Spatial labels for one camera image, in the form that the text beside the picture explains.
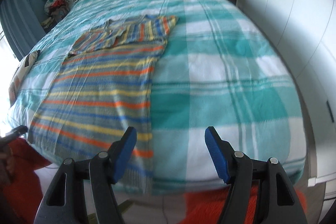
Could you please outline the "patterned white pillow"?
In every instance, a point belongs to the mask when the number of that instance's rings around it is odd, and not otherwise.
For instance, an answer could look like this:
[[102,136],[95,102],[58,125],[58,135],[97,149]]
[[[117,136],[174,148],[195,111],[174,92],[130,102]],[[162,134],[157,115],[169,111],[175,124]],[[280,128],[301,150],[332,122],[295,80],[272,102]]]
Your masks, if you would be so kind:
[[40,50],[29,53],[21,60],[19,66],[17,67],[9,86],[9,102],[11,107],[17,100],[19,90],[26,75],[29,73],[40,54]]

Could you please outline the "teal white plaid blanket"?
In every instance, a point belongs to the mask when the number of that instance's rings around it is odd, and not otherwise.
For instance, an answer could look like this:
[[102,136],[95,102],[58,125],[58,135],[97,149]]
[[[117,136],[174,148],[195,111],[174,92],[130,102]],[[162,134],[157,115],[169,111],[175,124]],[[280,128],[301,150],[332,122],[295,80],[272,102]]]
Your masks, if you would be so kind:
[[178,22],[157,61],[151,86],[152,188],[138,194],[222,186],[205,144],[213,126],[251,159],[277,158],[295,183],[306,158],[301,106],[293,79],[257,27],[228,0],[76,0],[35,45],[5,123],[28,127],[74,42],[107,20],[175,15]]

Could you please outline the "red fleece trousers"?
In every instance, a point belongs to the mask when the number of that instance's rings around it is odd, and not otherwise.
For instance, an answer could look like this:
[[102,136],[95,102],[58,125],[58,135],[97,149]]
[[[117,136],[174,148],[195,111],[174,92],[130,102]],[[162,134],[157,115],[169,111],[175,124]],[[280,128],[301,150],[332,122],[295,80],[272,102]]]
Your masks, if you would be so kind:
[[33,149],[23,138],[9,144],[15,159],[15,170],[9,185],[1,185],[1,223],[33,223],[43,198],[36,170],[49,166],[50,161]]

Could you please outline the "white wardrobe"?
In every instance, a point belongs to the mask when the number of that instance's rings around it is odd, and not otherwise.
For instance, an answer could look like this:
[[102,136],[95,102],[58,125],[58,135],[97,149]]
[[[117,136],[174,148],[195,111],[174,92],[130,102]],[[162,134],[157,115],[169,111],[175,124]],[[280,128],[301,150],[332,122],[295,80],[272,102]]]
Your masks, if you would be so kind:
[[335,0],[237,0],[285,61],[310,119],[309,186],[335,198]]

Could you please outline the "pile of colourful clothes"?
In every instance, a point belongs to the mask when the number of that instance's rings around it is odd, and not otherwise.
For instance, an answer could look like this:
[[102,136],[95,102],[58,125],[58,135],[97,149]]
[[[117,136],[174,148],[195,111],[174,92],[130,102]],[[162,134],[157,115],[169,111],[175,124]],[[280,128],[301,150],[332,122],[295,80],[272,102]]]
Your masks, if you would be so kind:
[[71,0],[42,0],[45,14],[55,23],[62,21],[70,11]]

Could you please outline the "striped knit sweater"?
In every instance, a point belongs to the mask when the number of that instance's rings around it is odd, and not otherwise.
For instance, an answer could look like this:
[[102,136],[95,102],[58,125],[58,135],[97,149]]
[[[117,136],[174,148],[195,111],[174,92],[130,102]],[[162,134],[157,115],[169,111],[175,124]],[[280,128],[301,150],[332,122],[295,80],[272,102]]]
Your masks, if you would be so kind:
[[151,86],[177,22],[175,15],[143,15],[110,19],[84,32],[31,120],[29,143],[52,162],[79,161],[108,149],[133,127],[137,142],[119,184],[150,192]]

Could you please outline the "blue curtain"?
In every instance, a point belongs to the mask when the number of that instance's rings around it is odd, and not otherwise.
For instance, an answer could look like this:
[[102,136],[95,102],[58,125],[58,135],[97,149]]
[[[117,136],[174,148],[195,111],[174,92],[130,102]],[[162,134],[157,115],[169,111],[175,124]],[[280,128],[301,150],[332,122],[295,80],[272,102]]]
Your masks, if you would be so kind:
[[47,18],[44,0],[3,0],[1,26],[13,53],[23,59],[46,32],[41,22]]

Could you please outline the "olive green chair legs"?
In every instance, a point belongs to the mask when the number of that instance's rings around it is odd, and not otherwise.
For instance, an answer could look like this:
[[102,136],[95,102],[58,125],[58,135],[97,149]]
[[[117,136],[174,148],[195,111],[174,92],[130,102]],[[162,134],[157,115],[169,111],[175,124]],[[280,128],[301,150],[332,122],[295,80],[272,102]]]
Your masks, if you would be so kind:
[[88,215],[88,223],[125,223],[122,214],[134,205],[131,200],[126,200],[119,205],[112,204],[109,209],[99,209],[98,213]]

